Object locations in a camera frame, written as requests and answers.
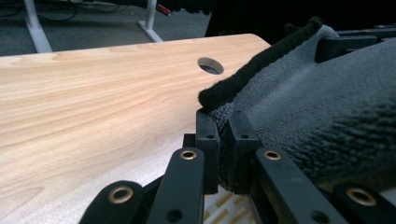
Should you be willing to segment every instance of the black plastic bracket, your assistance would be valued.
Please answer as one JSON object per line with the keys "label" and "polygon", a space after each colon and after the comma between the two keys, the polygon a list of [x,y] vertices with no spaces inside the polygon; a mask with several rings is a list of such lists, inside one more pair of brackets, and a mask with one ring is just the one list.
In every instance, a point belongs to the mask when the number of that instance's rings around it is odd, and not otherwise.
{"label": "black plastic bracket", "polygon": [[256,151],[255,170],[278,223],[347,223],[282,150]]}
{"label": "black plastic bracket", "polygon": [[235,194],[249,194],[250,160],[262,143],[242,111],[236,111],[230,117],[227,141],[227,188]]}
{"label": "black plastic bracket", "polygon": [[394,223],[396,208],[376,191],[345,183],[332,192],[332,202],[349,223]]}
{"label": "black plastic bracket", "polygon": [[166,168],[147,223],[202,223],[204,153],[194,147],[175,151]]}
{"label": "black plastic bracket", "polygon": [[338,31],[339,37],[319,40],[315,62],[323,63],[357,49],[396,37],[396,28]]}

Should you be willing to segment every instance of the gray carpet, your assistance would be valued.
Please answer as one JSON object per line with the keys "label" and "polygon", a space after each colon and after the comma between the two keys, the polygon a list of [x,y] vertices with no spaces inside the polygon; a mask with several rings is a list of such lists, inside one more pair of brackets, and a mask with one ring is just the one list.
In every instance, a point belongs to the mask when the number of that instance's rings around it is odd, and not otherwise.
{"label": "gray carpet", "polygon": [[[89,10],[111,10],[113,6],[88,4]],[[72,10],[60,10],[36,4],[37,14],[52,20],[62,20],[73,15]],[[24,18],[25,11],[15,16],[3,17],[15,8],[0,6],[0,56],[36,53]],[[92,49],[149,43],[152,40],[138,25],[146,18],[142,7],[127,7],[120,12],[99,13],[78,11],[70,21],[49,21],[39,18],[53,51]],[[191,14],[185,10],[165,16],[156,12],[154,31],[164,41],[204,37],[210,15]]]}

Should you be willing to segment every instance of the gray fleece fabric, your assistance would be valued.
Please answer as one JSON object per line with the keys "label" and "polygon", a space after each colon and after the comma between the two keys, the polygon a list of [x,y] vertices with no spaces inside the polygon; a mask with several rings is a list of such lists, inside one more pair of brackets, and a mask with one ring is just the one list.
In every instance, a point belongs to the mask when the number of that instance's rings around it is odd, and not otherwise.
{"label": "gray fleece fabric", "polygon": [[[265,147],[286,151],[317,184],[391,174],[396,171],[396,38],[316,63],[319,40],[332,36],[337,36],[332,28],[321,26],[209,114],[221,134],[228,117],[242,110]],[[360,182],[375,189],[396,183],[396,176],[383,176]]]}

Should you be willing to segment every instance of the black fabric trim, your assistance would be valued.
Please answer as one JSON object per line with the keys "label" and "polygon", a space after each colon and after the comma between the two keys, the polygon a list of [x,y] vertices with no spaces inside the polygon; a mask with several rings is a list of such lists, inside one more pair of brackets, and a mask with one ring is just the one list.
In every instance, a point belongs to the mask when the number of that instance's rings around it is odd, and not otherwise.
{"label": "black fabric trim", "polygon": [[258,72],[303,44],[312,35],[316,34],[321,26],[322,22],[320,18],[312,17],[304,27],[277,42],[269,49],[255,55],[233,76],[216,83],[209,89],[201,91],[198,95],[198,101],[203,106],[203,110],[209,113],[221,105],[230,103],[236,94]]}

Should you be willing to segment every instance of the wood grain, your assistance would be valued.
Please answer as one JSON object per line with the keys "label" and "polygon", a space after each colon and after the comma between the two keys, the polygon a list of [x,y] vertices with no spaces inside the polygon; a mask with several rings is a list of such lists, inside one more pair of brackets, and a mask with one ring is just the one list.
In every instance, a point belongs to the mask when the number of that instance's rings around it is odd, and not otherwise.
{"label": "wood grain", "polygon": [[268,47],[230,35],[0,58],[0,222],[78,223],[108,184],[162,175],[195,133],[198,92]]}

